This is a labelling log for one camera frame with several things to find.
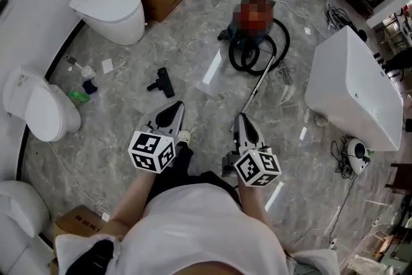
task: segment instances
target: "white t-shirt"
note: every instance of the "white t-shirt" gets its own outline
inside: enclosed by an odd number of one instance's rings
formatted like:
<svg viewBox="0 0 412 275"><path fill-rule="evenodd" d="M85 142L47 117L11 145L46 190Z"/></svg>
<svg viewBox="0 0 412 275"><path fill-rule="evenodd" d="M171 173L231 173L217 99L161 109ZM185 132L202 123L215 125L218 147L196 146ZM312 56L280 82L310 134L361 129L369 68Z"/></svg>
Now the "white t-shirt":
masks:
<svg viewBox="0 0 412 275"><path fill-rule="evenodd" d="M64 254L57 243L61 263ZM210 184L176 187L153 198L115 254L106 274L172 275L206 261L225 263L244 275L289 273L274 233Z"/></svg>

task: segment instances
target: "white shoe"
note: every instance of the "white shoe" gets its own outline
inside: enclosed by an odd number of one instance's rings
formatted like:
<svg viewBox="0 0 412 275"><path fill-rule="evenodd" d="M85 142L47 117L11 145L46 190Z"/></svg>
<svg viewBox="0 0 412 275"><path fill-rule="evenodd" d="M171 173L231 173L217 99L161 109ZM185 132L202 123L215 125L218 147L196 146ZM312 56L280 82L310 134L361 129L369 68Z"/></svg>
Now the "white shoe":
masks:
<svg viewBox="0 0 412 275"><path fill-rule="evenodd" d="M191 142L191 134L189 131L180 131L178 138L180 142L186 142L187 145Z"/></svg>

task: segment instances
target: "white wall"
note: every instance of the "white wall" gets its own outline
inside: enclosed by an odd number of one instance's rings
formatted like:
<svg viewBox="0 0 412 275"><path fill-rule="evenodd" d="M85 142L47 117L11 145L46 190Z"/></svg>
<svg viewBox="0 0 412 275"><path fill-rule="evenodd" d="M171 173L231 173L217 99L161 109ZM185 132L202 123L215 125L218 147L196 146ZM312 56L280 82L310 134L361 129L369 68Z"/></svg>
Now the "white wall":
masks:
<svg viewBox="0 0 412 275"><path fill-rule="evenodd" d="M0 96L4 79L18 64L45 74L79 21L70 0L10 0L0 17ZM9 118L0 105L0 180L13 179L24 122Z"/></svg>

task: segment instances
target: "green object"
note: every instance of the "green object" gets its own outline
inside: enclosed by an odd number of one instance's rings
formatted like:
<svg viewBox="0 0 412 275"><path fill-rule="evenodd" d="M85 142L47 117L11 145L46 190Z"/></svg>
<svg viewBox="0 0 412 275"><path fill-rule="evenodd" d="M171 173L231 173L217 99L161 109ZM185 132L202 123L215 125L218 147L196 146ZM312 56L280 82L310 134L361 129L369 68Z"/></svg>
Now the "green object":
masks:
<svg viewBox="0 0 412 275"><path fill-rule="evenodd" d="M70 92L69 96L77 101L81 101L81 102L87 102L88 100L90 100L90 96L84 93L80 93L80 92Z"/></svg>

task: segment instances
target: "vacuum cleaner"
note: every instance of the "vacuum cleaner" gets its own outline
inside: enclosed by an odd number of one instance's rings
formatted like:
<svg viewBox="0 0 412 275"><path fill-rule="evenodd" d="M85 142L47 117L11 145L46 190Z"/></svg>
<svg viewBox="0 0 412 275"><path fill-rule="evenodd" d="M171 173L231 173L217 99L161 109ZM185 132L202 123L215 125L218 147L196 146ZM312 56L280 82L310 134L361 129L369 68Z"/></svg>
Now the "vacuum cleaner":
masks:
<svg viewBox="0 0 412 275"><path fill-rule="evenodd" d="M258 89L265 79L268 72L276 68L285 58L290 46L289 32L284 24L273 17L274 1L271 0L242 0L235 8L232 21L229 26L218 36L218 40L230 41L229 60L233 68L238 71L245 71L253 76L260 78L255 85L250 97L240 111L244 113L252 102L252 99L258 93ZM277 24L285 34L285 47L281 55L277 58L277 48L269 32ZM257 63L260 55L259 44L264 40L272 46L272 56L265 69L254 70L253 66ZM236 62L234 55L235 50L241 51L241 64Z"/></svg>

